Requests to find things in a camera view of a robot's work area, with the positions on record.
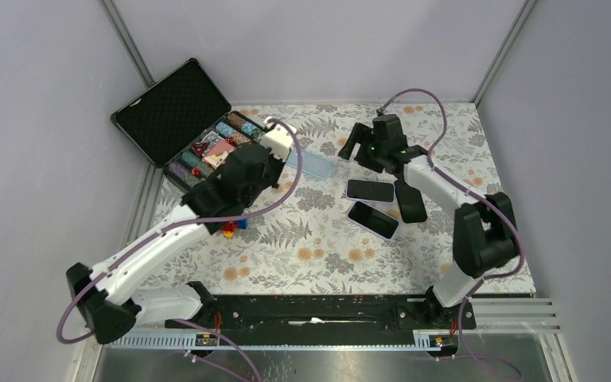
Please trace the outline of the light blue phone case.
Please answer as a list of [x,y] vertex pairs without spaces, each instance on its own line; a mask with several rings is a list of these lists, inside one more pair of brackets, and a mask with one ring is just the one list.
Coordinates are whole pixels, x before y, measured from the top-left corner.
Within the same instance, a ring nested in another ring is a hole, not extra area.
[[[307,150],[301,151],[302,166],[301,176],[303,174],[314,177],[318,180],[327,180],[333,172],[334,163],[325,157],[310,153]],[[286,160],[286,164],[298,170],[298,152],[293,150]]]

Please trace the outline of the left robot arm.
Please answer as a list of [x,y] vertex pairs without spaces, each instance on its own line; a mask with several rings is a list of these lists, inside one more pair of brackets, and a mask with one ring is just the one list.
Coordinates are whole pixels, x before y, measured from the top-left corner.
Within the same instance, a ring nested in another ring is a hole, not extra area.
[[72,265],[66,271],[72,300],[58,321],[56,339],[73,344],[94,337],[108,344],[135,326],[169,319],[188,319],[197,327],[210,324],[215,307],[194,287],[158,290],[142,284],[225,224],[261,216],[283,203],[287,194],[264,209],[245,212],[265,189],[278,187],[291,154],[300,156],[299,146],[252,143],[236,148],[136,241],[91,267]]

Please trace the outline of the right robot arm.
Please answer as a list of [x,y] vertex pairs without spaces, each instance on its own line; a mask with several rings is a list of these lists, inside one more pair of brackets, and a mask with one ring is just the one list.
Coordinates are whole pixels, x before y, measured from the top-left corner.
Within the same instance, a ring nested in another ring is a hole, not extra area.
[[417,192],[407,203],[424,205],[429,197],[453,221],[453,265],[427,291],[424,315],[437,328],[456,317],[455,306],[470,296],[492,270],[513,259],[523,261],[511,199],[505,193],[481,195],[439,168],[433,149],[410,145],[397,115],[379,115],[372,125],[354,124],[340,158],[353,159],[377,173],[395,176]]

